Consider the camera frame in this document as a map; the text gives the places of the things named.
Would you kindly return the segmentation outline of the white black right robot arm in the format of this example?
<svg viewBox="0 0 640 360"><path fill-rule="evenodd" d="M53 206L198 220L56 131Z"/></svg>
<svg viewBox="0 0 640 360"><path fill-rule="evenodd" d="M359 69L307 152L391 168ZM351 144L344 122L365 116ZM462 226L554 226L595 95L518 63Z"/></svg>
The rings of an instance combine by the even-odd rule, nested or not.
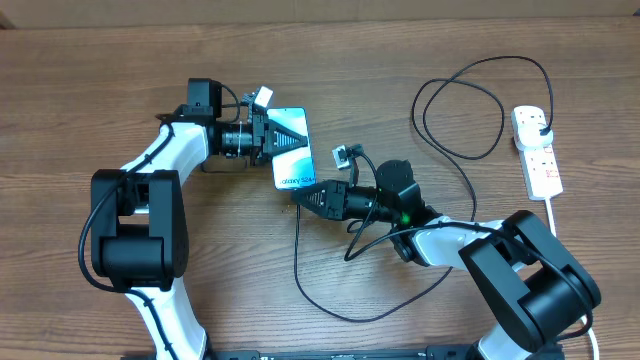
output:
<svg viewBox="0 0 640 360"><path fill-rule="evenodd" d="M375 180L326 180L292 199L328 220L388 223L386 237L404 261L470 274L497 323L473 344L428 347L429 358L561 359L561 341L591 332L599 288L534 213L455 221L424 202L408 161L384 162Z"/></svg>

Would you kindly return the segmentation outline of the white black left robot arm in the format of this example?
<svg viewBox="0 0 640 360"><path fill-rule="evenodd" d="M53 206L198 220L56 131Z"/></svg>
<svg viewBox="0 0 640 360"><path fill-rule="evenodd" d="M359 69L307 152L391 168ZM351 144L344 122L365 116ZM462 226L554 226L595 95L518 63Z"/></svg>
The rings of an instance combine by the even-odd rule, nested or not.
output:
<svg viewBox="0 0 640 360"><path fill-rule="evenodd" d="M315 181L311 136L302 107L273 108L266 86L235 96L228 86L191 78L187 100L159 115L157 138L119 169L91 179L91 212L81 231L79 267L88 282L125 295L155 345L155 359L213 359L216 353L186 291L189 234L182 187L212 156L269 164L279 190Z"/></svg>

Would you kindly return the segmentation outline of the blue Samsung Galaxy smartphone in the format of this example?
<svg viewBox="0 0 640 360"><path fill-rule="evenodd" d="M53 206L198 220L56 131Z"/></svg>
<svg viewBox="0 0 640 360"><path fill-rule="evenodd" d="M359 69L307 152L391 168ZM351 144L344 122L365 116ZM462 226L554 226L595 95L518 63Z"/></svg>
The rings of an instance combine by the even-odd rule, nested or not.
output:
<svg viewBox="0 0 640 360"><path fill-rule="evenodd" d="M307 144L272 158L275 188L291 191L316 183L316 172L311 151L311 138L306 111L301 107L272 108L267 111L270 120L307 137Z"/></svg>

